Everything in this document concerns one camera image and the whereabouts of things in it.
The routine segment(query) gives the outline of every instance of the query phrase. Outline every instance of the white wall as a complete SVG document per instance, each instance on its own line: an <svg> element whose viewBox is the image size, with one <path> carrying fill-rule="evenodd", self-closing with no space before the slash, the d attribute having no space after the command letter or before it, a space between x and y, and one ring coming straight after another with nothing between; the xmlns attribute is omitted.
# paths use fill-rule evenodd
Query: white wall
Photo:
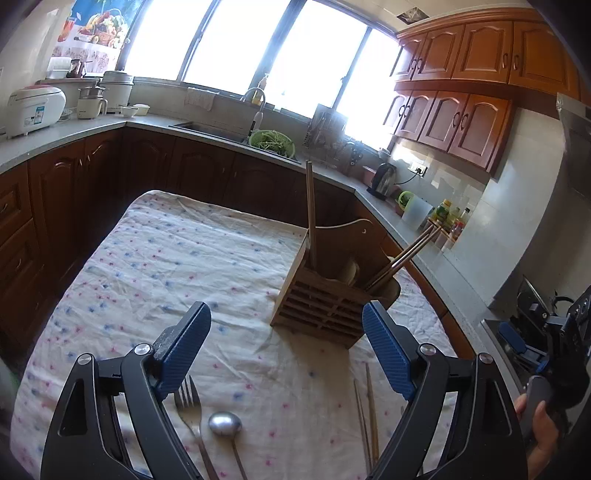
<svg viewBox="0 0 591 480"><path fill-rule="evenodd" d="M492 305L532 241L553 195L564 151L560 121L519 109L499 166L462 235L444 255Z"/></svg>
<svg viewBox="0 0 591 480"><path fill-rule="evenodd" d="M10 94L45 78L51 52L73 4L73 0L43 0L0 52L0 127Z"/></svg>

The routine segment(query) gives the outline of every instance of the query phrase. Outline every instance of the green vegetables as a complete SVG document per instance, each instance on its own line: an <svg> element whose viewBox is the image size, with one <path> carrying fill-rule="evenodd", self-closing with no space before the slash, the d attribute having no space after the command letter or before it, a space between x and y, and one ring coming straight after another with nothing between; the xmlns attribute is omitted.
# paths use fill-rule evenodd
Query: green vegetables
<svg viewBox="0 0 591 480"><path fill-rule="evenodd" d="M250 144L253 147L271 151L282 157L290 157L294 151L293 142L284 134L275 130L259 130L254 132Z"/></svg>

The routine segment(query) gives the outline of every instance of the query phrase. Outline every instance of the countertop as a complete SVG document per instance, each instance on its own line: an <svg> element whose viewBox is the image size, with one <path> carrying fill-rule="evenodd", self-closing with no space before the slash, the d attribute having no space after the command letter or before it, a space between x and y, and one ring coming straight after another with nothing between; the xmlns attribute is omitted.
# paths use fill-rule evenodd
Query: countertop
<svg viewBox="0 0 591 480"><path fill-rule="evenodd" d="M292 170L305 172L305 165L283 160L262 150L170 126L183 121L182 119L159 115L136 116L133 118L124 118L122 115L102 115L94 120L72 119L66 122L58 122L48 128L31 132L26 137L8 140L4 135L0 138L0 174L52 148L124 126L199 140L203 143L270 161ZM309 155L304 153L303 155L300 154L299 157L307 159ZM390 201L379 200L370 195L366 191L366 186L359 180L346 177L342 173L320 164L314 165L314 176L352 192L402 247L406 247L418 237L418 232L411 230L395 213L393 204ZM495 358L509 393L515 398L520 391L511 377L503 358L480 323L483 319L499 319L498 316L487 308L472 286L441 253L441 250L432 243L423 248L414 257L413 261L457 320L474 351L477 353L489 352Z"/></svg>

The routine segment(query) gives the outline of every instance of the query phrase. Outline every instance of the upper cabinet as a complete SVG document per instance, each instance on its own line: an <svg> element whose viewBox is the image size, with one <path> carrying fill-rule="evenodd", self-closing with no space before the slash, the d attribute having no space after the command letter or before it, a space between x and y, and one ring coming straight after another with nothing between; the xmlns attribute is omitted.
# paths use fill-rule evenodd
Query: upper cabinet
<svg viewBox="0 0 591 480"><path fill-rule="evenodd" d="M437 92L421 90L415 90L411 94L408 104L404 107L396 135L409 140L418 140L436 94Z"/></svg>
<svg viewBox="0 0 591 480"><path fill-rule="evenodd" d="M428 32L412 79L452 78L463 31L464 25L456 25Z"/></svg>
<svg viewBox="0 0 591 480"><path fill-rule="evenodd" d="M513 49L513 22L466 25L452 78L506 83Z"/></svg>
<svg viewBox="0 0 591 480"><path fill-rule="evenodd" d="M447 150L460 126L467 100L467 93L437 92L419 141Z"/></svg>
<svg viewBox="0 0 591 480"><path fill-rule="evenodd" d="M410 80L413 77L426 36L427 34L422 34L400 40L398 54L390 76L396 80Z"/></svg>
<svg viewBox="0 0 591 480"><path fill-rule="evenodd" d="M397 90L394 92L394 100L392 100L392 105L390 105L390 110L388 110L386 120L384 120L384 125L390 127L392 133L398 128L411 94L412 91L410 90Z"/></svg>
<svg viewBox="0 0 591 480"><path fill-rule="evenodd" d="M579 78L560 40L544 23L514 22L509 83L579 98Z"/></svg>
<svg viewBox="0 0 591 480"><path fill-rule="evenodd" d="M470 95L449 153L491 171L497 143L504 137L508 100Z"/></svg>

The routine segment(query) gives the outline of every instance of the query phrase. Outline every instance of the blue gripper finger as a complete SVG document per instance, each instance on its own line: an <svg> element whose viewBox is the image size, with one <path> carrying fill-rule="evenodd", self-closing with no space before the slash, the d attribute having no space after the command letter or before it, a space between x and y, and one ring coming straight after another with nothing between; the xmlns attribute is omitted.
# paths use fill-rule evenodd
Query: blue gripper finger
<svg viewBox="0 0 591 480"><path fill-rule="evenodd" d="M374 305L373 302L363 307L362 322L369 343L378 357L379 364L382 366L392 390L400 393L405 400L411 401L416 392L416 387L411 380L411 362L392 334L392 328L397 334L410 335L416 343L416 347L418 347L417 341L414 340L408 329L396 325L381 305Z"/></svg>

